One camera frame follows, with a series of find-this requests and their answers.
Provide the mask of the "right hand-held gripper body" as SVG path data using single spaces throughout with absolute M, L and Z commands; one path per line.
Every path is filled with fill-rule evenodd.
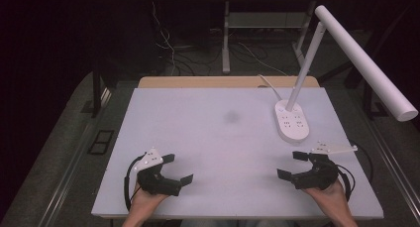
M 350 184 L 349 178 L 341 171 L 339 165 L 336 165 L 330 158 L 330 155 L 355 152 L 358 148 L 351 145 L 339 145 L 334 143 L 325 143 L 319 141 L 307 154 L 312 164 L 309 171 L 292 175 L 292 183 L 296 189 L 319 188 L 326 189 L 333 184 L 338 176 L 345 182 L 345 188 L 352 190 L 355 184 L 354 176 L 348 171 L 353 180 Z

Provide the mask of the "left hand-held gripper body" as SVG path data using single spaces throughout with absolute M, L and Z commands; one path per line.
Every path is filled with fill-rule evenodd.
M 147 151 L 134 165 L 139 186 L 150 194 L 178 196 L 182 188 L 180 180 L 164 177 L 160 172 L 164 164 L 156 148 Z

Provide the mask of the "person's left hand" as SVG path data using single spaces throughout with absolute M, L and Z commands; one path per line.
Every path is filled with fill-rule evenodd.
M 148 219 L 166 198 L 167 195 L 164 194 L 150 194 L 137 184 L 132 198 L 130 214 Z

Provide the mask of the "person's right hand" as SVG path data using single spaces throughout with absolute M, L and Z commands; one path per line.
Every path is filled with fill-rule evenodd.
M 348 209 L 344 189 L 338 180 L 324 190 L 312 187 L 304 189 L 304 192 L 310 195 L 321 211 L 331 218 L 344 214 Z

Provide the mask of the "white desk lamp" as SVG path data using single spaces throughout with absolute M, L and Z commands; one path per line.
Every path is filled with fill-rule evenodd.
M 319 19 L 307 55 L 288 99 L 281 99 L 274 106 L 278 133 L 282 140 L 298 144 L 309 136 L 309 125 L 303 109 L 296 103 L 303 82 L 326 31 L 328 31 L 368 85 L 378 95 L 394 118 L 399 122 L 414 119 L 419 111 L 383 73 L 361 46 L 323 5 L 315 8 Z

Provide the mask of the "white table board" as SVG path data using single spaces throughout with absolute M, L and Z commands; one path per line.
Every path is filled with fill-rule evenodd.
M 298 102 L 309 124 L 300 144 L 283 141 L 274 105 L 289 94 L 278 88 L 137 88 L 105 170 L 92 212 L 104 218 L 127 214 L 124 192 L 132 160 L 151 148 L 175 154 L 162 168 L 167 178 L 193 175 L 178 196 L 168 198 L 157 218 L 312 219 L 316 203 L 278 170 L 310 170 L 295 160 L 319 141 L 347 145 L 347 135 L 322 88 L 304 88 Z

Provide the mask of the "black metal stand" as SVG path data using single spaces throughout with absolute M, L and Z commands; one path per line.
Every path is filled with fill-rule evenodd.
M 367 82 L 364 83 L 363 110 L 370 120 L 374 120 L 376 117 L 387 117 L 383 105 L 373 100 L 373 90 Z
M 84 103 L 81 112 L 89 113 L 92 118 L 96 118 L 103 107 L 107 91 L 108 88 L 102 79 L 100 68 L 94 66 L 92 69 L 92 97 Z

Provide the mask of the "wooden table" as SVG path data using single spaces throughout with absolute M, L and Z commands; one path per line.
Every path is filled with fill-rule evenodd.
M 292 87 L 296 76 L 146 76 L 139 88 L 240 88 L 240 87 Z

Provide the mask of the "aluminium floor rail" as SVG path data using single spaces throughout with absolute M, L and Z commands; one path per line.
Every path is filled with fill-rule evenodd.
M 363 121 L 349 139 L 386 219 L 392 216 L 420 223 L 420 132 L 411 122 L 380 117 Z
M 95 133 L 95 129 L 97 127 L 98 122 L 103 116 L 103 111 L 101 110 L 101 108 L 107 106 L 111 96 L 112 92 L 108 88 L 105 88 L 102 92 L 100 92 L 100 110 L 93 118 L 90 118 L 88 120 L 87 124 L 83 128 L 83 132 L 81 134 L 80 139 L 78 140 L 74 154 L 72 155 L 67 168 L 62 174 L 57 188 L 53 192 L 52 199 L 50 200 L 49 205 L 38 224 L 38 227 L 53 227 L 56 217 L 58 216 L 59 211 L 63 203 L 65 202 L 68 191 L 70 190 L 71 185 L 75 179 L 77 166 L 79 165 L 83 155 L 87 152 L 88 148 L 90 147 L 91 138 Z

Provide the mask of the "grey metal desk frame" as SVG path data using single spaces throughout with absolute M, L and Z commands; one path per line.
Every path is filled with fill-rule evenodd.
M 298 64 L 302 66 L 305 56 L 302 52 L 302 45 L 314 14 L 316 2 L 310 1 L 305 12 L 236 12 L 231 10 L 230 2 L 225 2 L 224 27 L 222 52 L 222 72 L 229 74 L 230 51 L 229 51 L 229 30 L 230 29 L 298 29 L 299 38 L 292 43 L 292 49 Z

